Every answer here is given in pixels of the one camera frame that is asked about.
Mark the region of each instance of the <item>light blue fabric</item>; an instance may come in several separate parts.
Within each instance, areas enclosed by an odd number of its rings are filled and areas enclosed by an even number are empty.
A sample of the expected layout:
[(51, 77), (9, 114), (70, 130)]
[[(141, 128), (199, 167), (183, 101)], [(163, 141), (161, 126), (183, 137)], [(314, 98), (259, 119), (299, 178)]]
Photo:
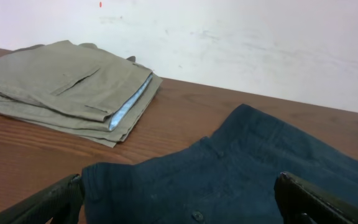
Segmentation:
[(146, 81), (142, 84), (142, 86), (140, 86), (140, 88), (123, 104), (123, 106), (116, 113), (113, 114), (109, 126), (110, 131), (112, 131), (118, 125), (118, 123), (125, 116), (125, 114), (127, 114), (129, 109), (132, 108), (134, 103), (137, 101), (137, 99), (139, 99), (143, 91), (146, 89), (147, 85), (150, 83), (152, 77), (152, 74), (150, 74), (146, 78)]

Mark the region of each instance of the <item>wooden table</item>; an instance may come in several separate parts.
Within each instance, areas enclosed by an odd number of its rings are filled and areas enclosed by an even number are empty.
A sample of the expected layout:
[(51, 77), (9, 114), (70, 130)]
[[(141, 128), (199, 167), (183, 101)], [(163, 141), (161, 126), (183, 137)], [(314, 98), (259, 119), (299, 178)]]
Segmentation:
[[(0, 49), (0, 56), (8, 52)], [(358, 159), (358, 113), (164, 79), (127, 140), (114, 149), (0, 115), (0, 211), (92, 163), (136, 164), (180, 151), (209, 136), (241, 103)]]

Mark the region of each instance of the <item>white wall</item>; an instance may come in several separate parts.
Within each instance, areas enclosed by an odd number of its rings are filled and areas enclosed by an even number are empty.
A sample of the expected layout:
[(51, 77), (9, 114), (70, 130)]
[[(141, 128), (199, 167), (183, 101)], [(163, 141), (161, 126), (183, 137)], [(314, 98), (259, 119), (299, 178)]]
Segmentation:
[(358, 0), (0, 0), (0, 48), (93, 42), (161, 77), (358, 112)]

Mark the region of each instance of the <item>dark blue trousers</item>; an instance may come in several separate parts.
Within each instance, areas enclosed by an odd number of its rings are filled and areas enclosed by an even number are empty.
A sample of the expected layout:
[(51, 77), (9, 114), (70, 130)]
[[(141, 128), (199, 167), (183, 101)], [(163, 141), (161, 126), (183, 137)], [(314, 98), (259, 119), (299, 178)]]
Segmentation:
[(273, 191), (281, 171), (358, 207), (358, 161), (240, 105), (210, 138), (180, 152), (134, 166), (84, 168), (86, 219), (89, 224), (282, 223)]

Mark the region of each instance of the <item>button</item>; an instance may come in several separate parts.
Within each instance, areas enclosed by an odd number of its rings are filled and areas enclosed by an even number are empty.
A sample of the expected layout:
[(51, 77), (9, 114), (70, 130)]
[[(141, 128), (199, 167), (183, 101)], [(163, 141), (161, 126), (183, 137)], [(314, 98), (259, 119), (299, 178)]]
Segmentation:
[(199, 211), (193, 212), (193, 218), (198, 222), (202, 222), (204, 220), (203, 214)]

